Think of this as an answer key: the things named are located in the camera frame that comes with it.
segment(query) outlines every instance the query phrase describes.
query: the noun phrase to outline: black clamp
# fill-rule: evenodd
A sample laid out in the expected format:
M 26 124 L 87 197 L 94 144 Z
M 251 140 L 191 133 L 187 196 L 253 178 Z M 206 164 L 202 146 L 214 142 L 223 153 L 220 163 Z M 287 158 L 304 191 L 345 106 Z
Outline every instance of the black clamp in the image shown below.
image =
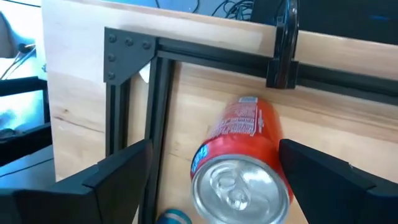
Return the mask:
M 293 61 L 299 33 L 299 0 L 287 0 L 285 14 L 277 18 L 274 58 L 269 62 L 267 87 L 295 88 L 299 62 Z

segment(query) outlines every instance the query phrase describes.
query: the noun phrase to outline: screw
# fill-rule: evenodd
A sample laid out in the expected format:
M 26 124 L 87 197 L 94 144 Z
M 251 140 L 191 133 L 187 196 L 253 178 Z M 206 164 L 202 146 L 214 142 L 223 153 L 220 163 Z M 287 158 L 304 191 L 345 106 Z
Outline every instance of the screw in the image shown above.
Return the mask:
M 134 42 L 132 41 L 132 39 L 130 37 L 126 38 L 124 43 L 126 43 L 127 46 L 132 46 L 134 44 Z
M 150 47 L 151 47 L 151 44 L 150 44 L 150 42 L 148 42 L 148 41 L 144 41 L 144 42 L 142 43 L 142 47 L 143 47 L 145 50 L 149 50 Z
M 110 35 L 109 35 L 109 41 L 110 41 L 111 43 L 115 43 L 116 40 L 117 40 L 116 35 L 114 35 L 114 34 L 110 34 Z
M 113 80 L 115 78 L 115 74 L 113 72 L 108 72 L 108 79 Z
M 116 57 L 114 56 L 114 54 L 108 54 L 108 60 L 110 62 L 114 62 L 116 60 Z

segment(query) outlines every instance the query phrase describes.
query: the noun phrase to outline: light wood surface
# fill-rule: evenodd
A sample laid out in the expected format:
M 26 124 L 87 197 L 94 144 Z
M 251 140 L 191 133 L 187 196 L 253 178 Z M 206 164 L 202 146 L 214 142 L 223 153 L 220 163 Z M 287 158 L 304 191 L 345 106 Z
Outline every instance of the light wood surface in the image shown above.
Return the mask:
M 43 1 L 44 45 L 57 179 L 105 156 L 104 27 L 271 56 L 275 28 L 183 12 L 100 1 Z M 301 62 L 398 79 L 398 48 L 301 32 Z M 148 86 L 131 82 L 129 144 L 144 136 Z M 398 107 L 298 87 L 265 89 L 265 80 L 177 64 L 165 142 L 158 212 L 175 207 L 204 223 L 190 199 L 190 163 L 227 102 L 254 94 L 280 114 L 285 137 L 398 182 Z M 286 223 L 305 223 L 294 202 Z

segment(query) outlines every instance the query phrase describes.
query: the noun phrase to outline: black corner bracket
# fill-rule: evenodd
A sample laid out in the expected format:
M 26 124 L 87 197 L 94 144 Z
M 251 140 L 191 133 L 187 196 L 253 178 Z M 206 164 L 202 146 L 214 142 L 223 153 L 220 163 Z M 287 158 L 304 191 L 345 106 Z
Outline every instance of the black corner bracket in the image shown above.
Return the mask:
M 293 61 L 299 34 L 299 2 L 288 0 L 285 14 L 277 18 L 274 58 L 267 71 L 267 87 L 295 88 L 299 63 Z
M 155 56 L 156 38 L 105 28 L 104 82 L 121 85 Z

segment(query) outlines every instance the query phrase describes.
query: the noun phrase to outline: black metal frame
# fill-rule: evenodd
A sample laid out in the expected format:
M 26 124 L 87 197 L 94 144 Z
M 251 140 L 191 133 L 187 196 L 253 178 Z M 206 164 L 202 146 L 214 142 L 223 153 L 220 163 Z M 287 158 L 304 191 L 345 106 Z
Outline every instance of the black metal frame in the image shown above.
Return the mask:
M 0 141 L 0 166 L 52 144 L 47 82 L 37 77 L 0 80 L 0 96 L 43 91 L 44 124 Z
M 145 138 L 152 140 L 154 155 L 140 204 L 140 224 L 155 222 L 157 187 L 175 61 L 268 78 L 273 82 L 267 81 L 267 86 L 272 88 L 295 88 L 297 84 L 398 105 L 397 81 L 299 65 L 299 62 L 292 61 L 298 32 L 297 0 L 288 2 L 284 21 L 278 24 L 278 28 L 283 32 L 277 35 L 274 58 L 105 28 L 107 156 L 126 147 L 130 79 L 147 63 L 150 62 L 151 65 Z

